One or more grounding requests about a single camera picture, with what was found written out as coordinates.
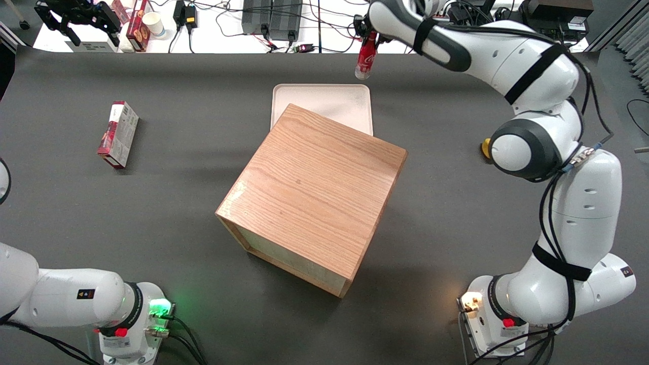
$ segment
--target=wooden crate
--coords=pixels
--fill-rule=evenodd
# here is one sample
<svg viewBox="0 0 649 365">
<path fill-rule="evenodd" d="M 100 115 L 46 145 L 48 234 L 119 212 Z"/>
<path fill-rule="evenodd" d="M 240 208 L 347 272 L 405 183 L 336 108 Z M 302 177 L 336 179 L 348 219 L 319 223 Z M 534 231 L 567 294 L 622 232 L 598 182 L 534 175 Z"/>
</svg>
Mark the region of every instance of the wooden crate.
<svg viewBox="0 0 649 365">
<path fill-rule="evenodd" d="M 343 297 L 407 155 L 289 105 L 216 215 L 249 253 Z"/>
</svg>

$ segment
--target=black strap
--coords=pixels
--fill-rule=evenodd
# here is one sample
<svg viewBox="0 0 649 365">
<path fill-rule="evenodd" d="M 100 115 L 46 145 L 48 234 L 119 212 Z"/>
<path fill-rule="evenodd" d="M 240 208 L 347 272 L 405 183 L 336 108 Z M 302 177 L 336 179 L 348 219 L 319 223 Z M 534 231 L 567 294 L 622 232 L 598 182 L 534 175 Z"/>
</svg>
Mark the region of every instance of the black strap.
<svg viewBox="0 0 649 365">
<path fill-rule="evenodd" d="M 545 251 L 543 248 L 541 248 L 541 246 L 539 246 L 539 242 L 534 244 L 532 253 L 534 254 L 534 257 L 536 257 L 536 259 L 541 262 L 541 264 L 544 264 L 548 269 L 560 275 L 563 275 L 568 279 L 586 281 L 588 280 L 588 277 L 591 276 L 590 269 L 568 264 L 559 260 L 558 258 Z"/>
<path fill-rule="evenodd" d="M 548 69 L 548 67 L 550 67 L 550 65 L 565 52 L 565 50 L 565 46 L 555 43 L 543 51 L 539 60 L 520 77 L 511 89 L 509 89 L 507 95 L 505 95 L 507 102 L 510 105 L 516 102 L 516 99 L 518 99 L 520 95 L 524 93 L 534 81 L 536 81 L 536 79 L 541 77 L 543 72 L 545 72 L 545 70 Z"/>
<path fill-rule="evenodd" d="M 435 24 L 437 24 L 436 20 L 428 18 L 424 19 L 424 21 L 422 21 L 417 27 L 417 33 L 415 34 L 415 41 L 412 44 L 412 49 L 414 49 L 418 55 L 421 56 L 424 54 L 421 47 L 424 45 L 424 41 L 428 38 L 428 33 L 430 33 Z"/>
<path fill-rule="evenodd" d="M 2 326 L 4 324 L 6 324 L 7 322 L 9 322 L 9 318 L 11 318 L 11 316 L 13 316 L 17 311 L 18 311 L 18 308 L 14 309 L 11 312 L 9 312 L 9 313 L 5 314 L 4 316 L 0 317 L 0 326 Z"/>
<path fill-rule="evenodd" d="M 100 327 L 99 332 L 103 334 L 106 337 L 114 337 L 115 336 L 115 331 L 119 328 L 126 328 L 130 329 L 133 327 L 135 322 L 138 320 L 140 317 L 140 313 L 142 312 L 142 291 L 140 290 L 140 287 L 136 283 L 130 283 L 130 282 L 124 282 L 125 284 L 129 285 L 133 289 L 133 295 L 135 296 L 135 302 L 133 303 L 133 308 L 131 309 L 130 313 L 128 316 L 118 325 L 115 325 L 113 327 Z"/>
</svg>

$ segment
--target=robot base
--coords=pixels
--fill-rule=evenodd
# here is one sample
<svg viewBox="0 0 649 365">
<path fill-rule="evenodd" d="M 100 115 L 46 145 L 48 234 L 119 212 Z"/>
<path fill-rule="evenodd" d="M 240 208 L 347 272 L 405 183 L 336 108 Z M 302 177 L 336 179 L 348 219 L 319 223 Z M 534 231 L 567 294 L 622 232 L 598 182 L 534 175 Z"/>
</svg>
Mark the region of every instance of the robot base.
<svg viewBox="0 0 649 365">
<path fill-rule="evenodd" d="M 526 334 L 529 324 L 505 328 L 489 304 L 488 292 L 492 276 L 481 276 L 473 280 L 467 292 L 458 298 L 459 309 L 463 311 L 463 322 L 476 357 L 516 336 Z M 510 342 L 486 357 L 505 357 L 525 347 L 527 337 Z"/>
<path fill-rule="evenodd" d="M 99 343 L 105 364 L 153 364 L 158 356 L 162 338 L 145 334 L 146 329 L 166 329 L 169 321 L 151 316 L 151 301 L 164 299 L 162 290 L 152 283 L 138 283 L 142 291 L 142 310 L 126 337 L 105 337 L 99 334 Z M 168 315 L 172 315 L 173 306 Z"/>
</svg>

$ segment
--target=white tray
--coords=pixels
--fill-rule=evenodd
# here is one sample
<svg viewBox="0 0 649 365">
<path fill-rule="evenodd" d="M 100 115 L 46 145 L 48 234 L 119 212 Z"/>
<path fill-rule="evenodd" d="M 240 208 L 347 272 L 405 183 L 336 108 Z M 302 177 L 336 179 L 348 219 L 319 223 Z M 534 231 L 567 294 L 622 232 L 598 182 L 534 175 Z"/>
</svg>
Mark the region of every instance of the white tray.
<svg viewBox="0 0 649 365">
<path fill-rule="evenodd" d="M 289 104 L 374 135 L 369 89 L 361 84 L 279 84 L 273 89 L 271 128 Z"/>
</svg>

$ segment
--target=green light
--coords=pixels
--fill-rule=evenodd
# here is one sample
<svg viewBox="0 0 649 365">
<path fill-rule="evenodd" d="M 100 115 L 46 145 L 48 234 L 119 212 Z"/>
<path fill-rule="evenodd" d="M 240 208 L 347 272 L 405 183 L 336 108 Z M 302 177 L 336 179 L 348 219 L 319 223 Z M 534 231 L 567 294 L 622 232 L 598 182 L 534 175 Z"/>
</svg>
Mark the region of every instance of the green light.
<svg viewBox="0 0 649 365">
<path fill-rule="evenodd" d="M 161 298 L 149 302 L 149 314 L 157 316 L 168 316 L 171 314 L 171 302 Z"/>
</svg>

